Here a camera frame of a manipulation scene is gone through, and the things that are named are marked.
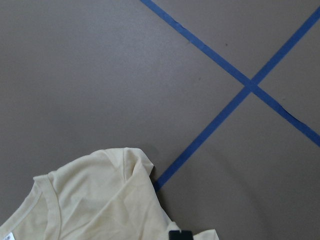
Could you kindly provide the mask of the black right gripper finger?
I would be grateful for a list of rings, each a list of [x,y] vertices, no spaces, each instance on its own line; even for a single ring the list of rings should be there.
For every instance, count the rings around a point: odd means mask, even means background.
[[[189,229],[181,229],[176,225],[170,225],[168,240],[193,240],[193,232]]]

